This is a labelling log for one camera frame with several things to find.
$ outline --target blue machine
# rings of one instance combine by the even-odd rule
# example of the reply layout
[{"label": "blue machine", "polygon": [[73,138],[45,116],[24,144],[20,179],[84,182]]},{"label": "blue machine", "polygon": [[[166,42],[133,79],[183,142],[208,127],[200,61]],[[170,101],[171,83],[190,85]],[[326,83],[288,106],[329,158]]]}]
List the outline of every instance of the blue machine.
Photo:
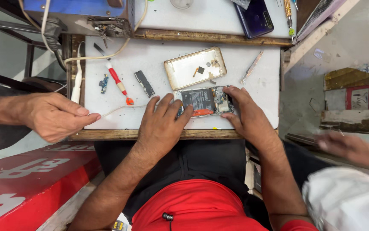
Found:
[{"label": "blue machine", "polygon": [[[120,2],[122,6],[112,7],[110,2]],[[45,3],[46,0],[24,0],[24,10],[41,23]],[[58,18],[67,26],[63,33],[132,37],[134,0],[51,0],[49,18]]]}]

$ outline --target blue smartphone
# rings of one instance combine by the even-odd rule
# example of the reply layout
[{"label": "blue smartphone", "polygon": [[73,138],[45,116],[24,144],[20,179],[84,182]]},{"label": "blue smartphone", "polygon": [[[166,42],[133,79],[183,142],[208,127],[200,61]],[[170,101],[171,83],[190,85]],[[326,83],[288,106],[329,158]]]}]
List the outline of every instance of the blue smartphone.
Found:
[{"label": "blue smartphone", "polygon": [[269,12],[264,0],[251,0],[247,9],[234,3],[238,18],[248,39],[270,33],[274,30]]}]

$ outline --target red t-shirt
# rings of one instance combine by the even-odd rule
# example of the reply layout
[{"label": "red t-shirt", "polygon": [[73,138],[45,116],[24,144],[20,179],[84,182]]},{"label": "red t-shirt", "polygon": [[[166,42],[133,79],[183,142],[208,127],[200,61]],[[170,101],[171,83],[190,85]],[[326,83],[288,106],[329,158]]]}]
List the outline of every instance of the red t-shirt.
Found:
[{"label": "red t-shirt", "polygon": [[[173,215],[172,231],[267,230],[244,213],[240,198],[226,186],[209,180],[179,181],[166,186],[133,216],[132,231],[166,230],[163,213]],[[312,224],[294,220],[281,231],[317,231]]]}]

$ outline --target plastic bag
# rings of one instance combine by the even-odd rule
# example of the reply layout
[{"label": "plastic bag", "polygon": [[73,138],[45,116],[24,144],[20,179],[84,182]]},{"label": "plastic bag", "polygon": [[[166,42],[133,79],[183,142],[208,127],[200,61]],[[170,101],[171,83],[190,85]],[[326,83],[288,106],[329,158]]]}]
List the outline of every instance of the plastic bag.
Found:
[{"label": "plastic bag", "polygon": [[250,4],[250,0],[231,0],[231,1],[244,9],[247,9],[248,5]]}]

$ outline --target disassembled smartphone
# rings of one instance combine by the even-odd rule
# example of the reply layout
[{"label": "disassembled smartphone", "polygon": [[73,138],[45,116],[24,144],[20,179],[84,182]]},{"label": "disassembled smartphone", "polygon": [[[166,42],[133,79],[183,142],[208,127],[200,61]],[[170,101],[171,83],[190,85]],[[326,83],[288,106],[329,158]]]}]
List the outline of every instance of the disassembled smartphone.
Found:
[{"label": "disassembled smartphone", "polygon": [[164,61],[164,68],[173,90],[227,74],[221,50],[216,46]]},{"label": "disassembled smartphone", "polygon": [[189,104],[193,105],[192,117],[213,116],[226,112],[234,112],[231,98],[223,92],[223,87],[226,86],[173,91],[175,100],[180,99],[182,101],[182,106],[177,112],[177,117],[183,113]]}]

